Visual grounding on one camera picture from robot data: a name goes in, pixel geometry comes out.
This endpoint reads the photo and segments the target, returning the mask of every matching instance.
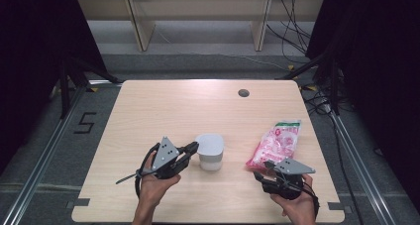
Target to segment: small hole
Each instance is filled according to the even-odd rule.
[[[238,91],[238,94],[239,94],[239,96],[241,96],[241,97],[248,97],[248,96],[250,96],[250,91],[248,91],[247,89],[240,89],[239,91]]]

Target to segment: cable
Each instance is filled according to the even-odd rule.
[[[318,87],[320,88],[320,91],[318,91],[318,92],[314,95],[314,97],[313,97],[313,98],[311,98],[311,99],[305,99],[305,98],[303,98],[305,103],[310,103],[310,104],[311,104],[312,106],[314,106],[314,108],[316,109],[316,110],[314,110],[314,108],[309,109],[309,110],[308,110],[308,112],[309,112],[309,111],[311,111],[311,110],[312,110],[312,113],[313,113],[314,111],[318,112],[319,107],[320,107],[321,105],[329,105],[328,96],[324,96],[324,95],[322,95],[322,94],[321,94],[321,92],[323,91],[323,89],[322,89],[322,87],[321,87],[321,86],[318,86]],[[319,104],[316,104],[315,102],[311,102],[311,101],[315,101],[315,99],[319,99],[319,98],[324,98],[324,100],[322,100],[322,102],[321,102],[321,103],[319,103]],[[349,189],[349,194],[350,194],[350,196],[351,196],[351,198],[352,198],[352,201],[353,201],[353,203],[354,203],[354,205],[355,205],[355,209],[356,209],[356,211],[357,211],[359,221],[360,221],[360,223],[361,223],[362,225],[364,225],[364,220],[363,220],[363,218],[362,218],[362,214],[361,214],[361,212],[360,212],[360,210],[359,210],[358,203],[356,202],[355,195],[354,195],[354,193],[353,193],[352,187],[351,187],[351,185],[350,185],[349,178],[347,177],[347,173],[346,173],[346,170],[345,170],[345,168],[344,168],[343,158],[342,158],[342,152],[341,152],[340,136],[339,136],[339,133],[338,133],[338,127],[337,127],[337,125],[335,124],[334,119],[333,119],[333,118],[332,118],[332,116],[331,116],[331,113],[332,113],[333,111],[331,110],[331,107],[329,107],[329,110],[328,110],[328,111],[327,111],[327,110],[325,110],[325,109],[322,109],[321,111],[323,111],[323,113],[321,113],[320,115],[327,115],[327,116],[329,117],[329,119],[331,120],[332,124],[333,124],[333,130],[334,130],[334,136],[335,136],[335,139],[336,139],[337,153],[338,153],[338,157],[339,157],[340,168],[341,168],[341,171],[342,171],[342,173],[343,173],[343,177],[344,177],[344,179],[345,179],[346,185],[347,185],[347,187],[348,187],[348,189]]]
[[[172,42],[170,40],[168,40],[161,32],[159,32],[158,30],[155,30],[165,41],[167,41],[169,44],[172,44]],[[181,54],[181,55],[199,55],[199,56],[205,56],[204,54],[198,54],[198,53],[183,53],[183,52],[179,52],[176,51],[177,53]],[[223,54],[216,54],[216,56],[228,56],[228,57],[237,57],[237,58],[244,58],[253,62],[257,62],[257,63],[261,63],[261,64],[270,64],[270,65],[274,65],[276,67],[278,67],[281,70],[290,72],[290,69],[285,68],[281,65],[272,63],[272,62],[266,62],[266,61],[261,61],[261,60],[256,60],[256,59],[252,59],[248,56],[238,56],[238,55],[223,55]]]

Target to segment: gray floor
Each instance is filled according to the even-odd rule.
[[[137,49],[129,22],[89,24],[110,73],[122,79],[273,79],[285,75],[285,69],[289,65],[298,67],[300,64],[293,62],[294,60],[307,60],[292,46],[283,45],[270,31],[266,32],[262,51],[255,52],[250,27],[245,22],[159,22],[149,49],[144,53]],[[282,25],[270,25],[279,33],[284,32]],[[307,32],[313,27],[313,23],[300,25]],[[301,85],[311,83],[311,76],[315,70],[305,72],[296,81]],[[96,75],[88,76],[91,79],[98,78]],[[99,88],[83,93],[22,217],[21,224],[76,224],[71,220],[72,203],[84,182],[118,92],[119,88]],[[302,91],[305,99],[310,99],[316,94],[317,91]],[[307,104],[307,107],[309,112],[312,112],[313,106]],[[340,117],[385,199],[395,224],[420,224],[418,212],[388,164],[373,151],[374,141],[359,118],[357,110],[345,101],[341,103],[341,107]],[[91,132],[75,134],[76,131],[88,129],[86,125],[79,125],[79,121],[84,113],[89,112],[95,113],[85,117],[85,121],[94,123]],[[38,126],[34,128],[28,143],[19,150],[0,177],[1,220],[48,144],[59,115],[60,99],[56,93],[40,118]],[[380,224],[380,219],[377,218],[345,150],[340,147],[350,188],[346,184],[330,118],[316,112],[312,112],[310,117],[340,200],[347,211],[342,224],[360,224],[359,214],[365,224]]]

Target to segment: black cable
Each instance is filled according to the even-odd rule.
[[[339,134],[338,134],[338,127],[337,127],[337,125],[336,125],[336,123],[335,123],[335,121],[334,121],[334,119],[333,119],[333,117],[331,116],[331,113],[333,112],[332,110],[331,110],[331,107],[329,107],[330,108],[330,110],[327,112],[325,109],[320,109],[320,107],[321,106],[323,106],[324,104],[327,104],[327,105],[329,105],[330,103],[329,103],[329,100],[328,100],[328,96],[324,96],[324,95],[321,95],[321,92],[323,92],[323,91],[325,91],[325,90],[327,90],[328,89],[328,87],[326,87],[326,88],[322,88],[321,86],[319,86],[318,85],[318,88],[320,89],[317,93],[315,93],[314,94],[314,96],[312,97],[312,98],[310,98],[310,99],[305,99],[304,97],[303,97],[303,95],[302,95],[302,98],[303,98],[303,100],[304,100],[304,102],[305,103],[309,103],[310,105],[312,105],[313,106],[313,108],[311,108],[311,109],[309,109],[308,110],[308,113],[310,112],[310,111],[312,111],[312,112],[310,112],[310,114],[312,114],[313,112],[317,112],[319,115],[327,115],[328,117],[329,117],[329,119],[331,120],[331,122],[332,122],[332,124],[333,124],[333,130],[334,130],[334,135],[335,135],[335,139],[336,139],[336,145],[337,145],[337,152],[338,152],[338,156],[339,156],[339,163],[340,163],[340,168],[341,168],[341,171],[342,171],[342,173],[343,173],[343,177],[344,177],[344,179],[345,179],[345,182],[346,182],[346,185],[347,185],[347,187],[348,187],[348,189],[349,189],[349,194],[350,194],[350,196],[351,196],[351,198],[352,198],[352,200],[353,200],[353,203],[354,203],[354,205],[355,205],[355,209],[356,209],[356,211],[357,211],[357,214],[358,214],[358,218],[359,218],[359,221],[360,221],[360,223],[361,223],[361,225],[363,225],[364,224],[364,220],[363,220],[363,218],[362,218],[362,214],[361,214],[361,212],[360,212],[360,210],[359,210],[359,206],[358,206],[358,203],[356,202],[356,198],[355,198],[355,195],[353,194],[353,190],[352,190],[352,187],[351,187],[351,185],[350,185],[350,181],[349,181],[349,178],[347,177],[347,173],[346,173],[346,170],[345,170],[345,168],[344,168],[344,164],[343,164],[343,158],[342,158],[342,152],[341,152],[341,145],[340,145],[340,136],[339,136]],[[321,103],[315,103],[315,100],[316,99],[320,99],[320,98],[325,98],[325,99],[327,99],[327,100],[323,100],[323,102],[321,102]]]
[[[338,132],[337,132],[337,131],[338,131],[338,129],[337,129],[337,125],[336,125],[336,123],[334,122],[334,120],[333,120],[332,116],[331,116],[330,114],[329,114],[328,116],[329,116],[329,118],[330,118],[331,122],[332,122],[332,123],[333,123],[333,125],[334,125],[334,134],[335,134],[335,137],[336,137],[337,152],[338,152],[338,156],[339,156],[340,168],[341,168],[341,170],[342,170],[342,172],[343,172],[343,176],[344,176],[344,179],[345,179],[345,181],[346,181],[346,185],[347,185],[347,187],[348,187],[348,189],[349,189],[350,197],[352,198],[353,203],[355,204],[355,208],[356,208],[356,211],[357,211],[357,213],[358,213],[359,221],[361,222],[361,225],[364,225],[364,220],[363,220],[363,218],[362,218],[362,214],[361,214],[361,212],[360,212],[360,210],[359,210],[358,203],[356,202],[355,195],[353,194],[353,190],[352,190],[352,187],[351,187],[351,185],[350,185],[349,178],[347,177],[346,170],[345,170],[345,168],[344,168],[343,158],[342,158],[342,153],[341,153],[341,147],[340,147],[340,139],[339,139],[339,134],[338,134]]]
[[[142,176],[146,175],[146,174],[142,174],[143,169],[145,168],[146,161],[148,160],[148,158],[151,155],[151,153],[154,152],[155,150],[157,150],[159,146],[160,146],[160,143],[157,143],[156,145],[154,145],[153,147],[151,147],[151,149],[146,154],[145,159],[142,162],[142,165],[136,171],[136,180],[134,182],[134,187],[136,189],[137,197],[140,197],[140,180],[142,179]]]
[[[301,53],[305,54],[305,50],[303,48],[301,48],[299,45],[297,45],[296,43],[292,42],[289,39],[286,39],[285,37],[282,37],[280,34],[278,34],[275,30],[273,30],[269,24],[266,25],[278,38],[288,42],[290,45],[294,46],[297,50],[299,50]]]
[[[301,48],[303,48],[303,45],[306,47],[306,49],[307,49],[307,44],[306,44],[306,42],[303,40],[303,38],[302,38],[302,34],[299,32],[299,30],[300,31],[303,31],[298,25],[297,25],[297,23],[296,23],[296,15],[295,15],[295,12],[294,12],[294,6],[295,6],[295,0],[291,0],[292,1],[292,6],[291,6],[291,12],[289,12],[289,10],[288,10],[288,8],[287,8],[287,6],[285,5],[285,3],[284,3],[284,0],[281,0],[281,3],[282,3],[282,5],[283,5],[283,7],[284,7],[284,10],[286,11],[286,13],[287,13],[287,16],[288,16],[288,18],[289,18],[289,22],[288,22],[288,24],[287,24],[287,26],[286,26],[286,32],[287,32],[287,30],[292,30],[291,28],[290,28],[290,23],[292,23],[293,24],[293,26],[294,26],[294,32],[296,32],[296,35],[297,35],[297,38],[298,38],[298,41],[299,41],[299,43],[300,43],[300,46],[302,46]]]

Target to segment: wire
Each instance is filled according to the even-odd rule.
[[[294,8],[295,7],[295,1],[296,0],[291,0],[291,11],[289,12],[284,0],[281,0],[281,3],[284,7],[284,10],[287,13],[289,21],[288,21],[287,25],[285,25],[282,22],[280,22],[280,23],[283,24],[286,27],[286,31],[284,33],[284,36],[286,35],[288,30],[291,30],[291,31],[295,32],[301,48],[303,48],[303,46],[305,46],[305,48],[303,48],[303,49],[306,52],[306,49],[308,48],[308,45],[307,45],[306,41],[303,39],[303,37],[306,37],[307,39],[310,39],[310,35],[308,33],[306,33],[305,31],[303,31],[296,22],[296,14],[295,14],[295,11],[294,11],[295,10],[295,8]]]
[[[331,120],[332,124],[333,124],[333,130],[334,130],[334,136],[335,136],[336,145],[337,145],[337,153],[338,153],[338,157],[339,157],[340,169],[341,169],[341,171],[343,173],[343,177],[344,177],[345,182],[346,182],[346,185],[347,185],[347,187],[349,189],[349,194],[350,194],[350,196],[351,196],[351,198],[353,200],[353,204],[355,205],[355,209],[357,211],[359,221],[363,225],[364,224],[364,220],[362,218],[362,214],[361,214],[361,212],[359,210],[358,203],[356,202],[355,195],[353,193],[352,187],[350,185],[349,178],[348,178],[347,173],[346,173],[346,170],[344,168],[343,158],[342,158],[342,152],[341,152],[340,136],[339,136],[339,133],[338,133],[338,127],[337,127],[334,119],[331,116],[331,114],[332,114],[333,111],[331,110],[331,107],[328,107],[329,108],[328,111],[325,110],[325,109],[320,109],[320,106],[329,105],[329,100],[328,100],[328,96],[322,95],[322,91],[325,90],[325,89],[322,89],[321,86],[318,86],[318,87],[320,88],[320,91],[318,91],[311,99],[305,99],[303,97],[303,95],[302,95],[302,97],[303,97],[305,103],[309,103],[309,104],[311,104],[313,106],[313,108],[311,108],[311,109],[308,110],[308,113],[310,111],[312,111],[311,113],[313,113],[313,112],[317,112],[317,113],[321,112],[321,113],[319,113],[319,115],[327,115],[329,117],[329,119]],[[315,99],[321,99],[322,102],[317,104],[317,103],[315,103]]]
[[[172,44],[172,42],[170,41],[170,40],[168,40],[161,32],[159,32],[158,30],[156,30],[157,31],[157,33],[165,40],[165,41],[167,41],[169,44]],[[199,55],[199,56],[205,56],[204,54],[198,54],[198,53],[183,53],[183,52],[179,52],[179,51],[176,51],[177,53],[179,53],[179,54],[181,54],[181,55]],[[276,63],[272,63],[272,62],[267,62],[267,61],[261,61],[261,60],[256,60],[256,59],[252,59],[252,58],[250,58],[250,57],[248,57],[248,56],[238,56],[238,55],[223,55],[223,54],[216,54],[216,56],[228,56],[228,57],[237,57],[237,58],[244,58],[244,59],[247,59],[247,60],[250,60],[250,61],[253,61],[253,62],[256,62],[256,63],[261,63],[261,64],[269,64],[269,65],[274,65],[274,66],[276,66],[276,67],[278,67],[279,69],[281,69],[281,70],[284,70],[284,71],[287,71],[287,72],[291,72],[291,70],[290,69],[288,69],[288,68],[286,68],[286,67],[283,67],[283,66],[281,66],[281,65],[278,65],[278,64],[276,64]]]

